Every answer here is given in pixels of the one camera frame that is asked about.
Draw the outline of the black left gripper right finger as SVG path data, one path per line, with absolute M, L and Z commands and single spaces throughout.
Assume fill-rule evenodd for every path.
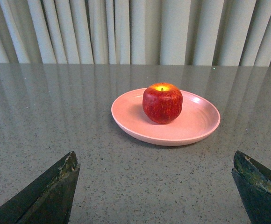
M 252 224 L 271 224 L 271 170 L 241 151 L 233 158 L 232 177 Z

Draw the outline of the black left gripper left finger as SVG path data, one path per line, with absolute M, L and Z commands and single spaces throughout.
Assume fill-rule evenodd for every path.
M 71 151 L 0 206 L 0 224 L 67 224 L 79 171 Z

